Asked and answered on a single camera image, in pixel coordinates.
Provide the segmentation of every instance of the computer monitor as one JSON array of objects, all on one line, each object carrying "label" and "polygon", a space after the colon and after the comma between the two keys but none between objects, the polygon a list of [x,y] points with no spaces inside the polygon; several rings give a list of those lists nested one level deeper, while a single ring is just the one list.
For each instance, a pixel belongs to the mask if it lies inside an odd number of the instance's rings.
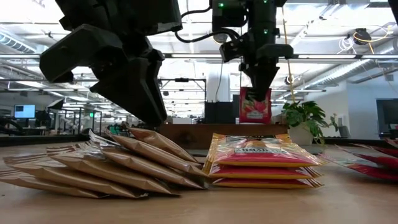
[{"label": "computer monitor", "polygon": [[35,105],[15,105],[15,118],[35,118]]}]

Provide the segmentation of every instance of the green leaves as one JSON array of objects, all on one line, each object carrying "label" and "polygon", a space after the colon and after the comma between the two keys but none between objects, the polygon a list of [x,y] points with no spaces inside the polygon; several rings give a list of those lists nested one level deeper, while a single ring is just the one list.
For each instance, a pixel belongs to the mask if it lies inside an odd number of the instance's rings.
[{"label": "green leaves", "polygon": [[308,101],[302,104],[300,104],[300,102],[292,104],[286,103],[283,109],[282,113],[286,115],[288,125],[297,127],[303,123],[306,129],[313,134],[317,143],[325,143],[321,128],[329,128],[333,125],[335,130],[338,130],[338,126],[335,122],[336,114],[330,117],[331,123],[328,124],[325,121],[325,112],[314,101]]}]

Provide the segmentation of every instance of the table surface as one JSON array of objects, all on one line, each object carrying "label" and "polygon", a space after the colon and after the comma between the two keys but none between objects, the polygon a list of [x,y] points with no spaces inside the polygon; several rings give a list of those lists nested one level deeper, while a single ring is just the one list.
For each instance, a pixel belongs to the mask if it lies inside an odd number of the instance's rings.
[{"label": "table surface", "polygon": [[[0,147],[0,157],[43,152],[45,146]],[[333,148],[326,154],[351,157]],[[334,164],[318,170],[325,174],[319,189],[217,188],[145,200],[75,198],[0,183],[0,222],[397,223],[398,185]]]}]

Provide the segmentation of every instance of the desk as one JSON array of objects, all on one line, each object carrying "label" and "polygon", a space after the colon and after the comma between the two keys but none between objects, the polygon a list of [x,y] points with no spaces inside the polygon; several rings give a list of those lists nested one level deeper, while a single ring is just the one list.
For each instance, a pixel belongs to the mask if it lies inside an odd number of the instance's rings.
[{"label": "desk", "polygon": [[[32,151],[42,152],[43,146],[3,147],[0,155],[22,155]],[[333,148],[326,153],[349,156]],[[7,224],[397,222],[397,185],[334,164],[319,170],[325,174],[319,181],[326,185],[320,189],[219,188],[183,192],[180,198],[148,200],[74,198],[0,183],[0,219]]]}]

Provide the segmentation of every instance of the brown paper packet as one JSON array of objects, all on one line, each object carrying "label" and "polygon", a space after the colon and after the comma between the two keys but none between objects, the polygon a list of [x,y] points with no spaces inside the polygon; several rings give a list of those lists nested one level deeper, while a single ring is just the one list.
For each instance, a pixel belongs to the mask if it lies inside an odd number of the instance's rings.
[{"label": "brown paper packet", "polygon": [[51,158],[72,169],[106,180],[112,180],[120,184],[151,192],[178,195],[178,192],[173,191],[152,177],[133,172],[131,169],[127,169],[105,158],[90,156],[89,152],[63,153],[52,156]]},{"label": "brown paper packet", "polygon": [[200,187],[198,184],[176,173],[174,170],[147,159],[135,156],[131,152],[120,147],[103,147],[101,150],[108,159],[111,159],[112,161],[130,169],[136,170],[151,177],[166,180],[171,183],[202,189],[202,187]]},{"label": "brown paper packet", "polygon": [[156,131],[141,129],[141,128],[128,128],[131,134],[134,135],[138,140],[146,142],[151,146],[158,147],[159,149],[165,150],[185,161],[198,162],[193,156],[187,151],[175,144],[170,139],[157,133]]},{"label": "brown paper packet", "polygon": [[18,170],[15,172],[4,175],[0,174],[0,182],[12,184],[20,187],[27,187],[30,189],[44,190],[49,192],[55,192],[65,195],[71,195],[75,197],[86,197],[86,198],[101,198],[105,197],[105,194],[94,192],[86,189],[79,189],[66,184],[59,184],[49,180],[39,179],[33,175],[25,174]]},{"label": "brown paper packet", "polygon": [[6,161],[5,163],[9,167],[21,172],[60,184],[122,197],[139,198],[147,196],[146,193],[142,193],[138,190],[127,189],[117,183],[69,169],[67,166],[51,160],[49,157],[18,164],[7,163]]},{"label": "brown paper packet", "polygon": [[173,154],[163,151],[158,147],[151,146],[148,143],[144,143],[136,139],[124,136],[112,135],[112,138],[115,141],[117,141],[120,145],[124,146],[125,148],[133,152],[136,152],[142,156],[145,156],[146,158],[149,158],[153,161],[156,161],[160,164],[172,167],[174,169],[178,169],[180,171],[187,172],[189,174],[207,177],[207,175],[196,166],[193,166],[191,163]]}]

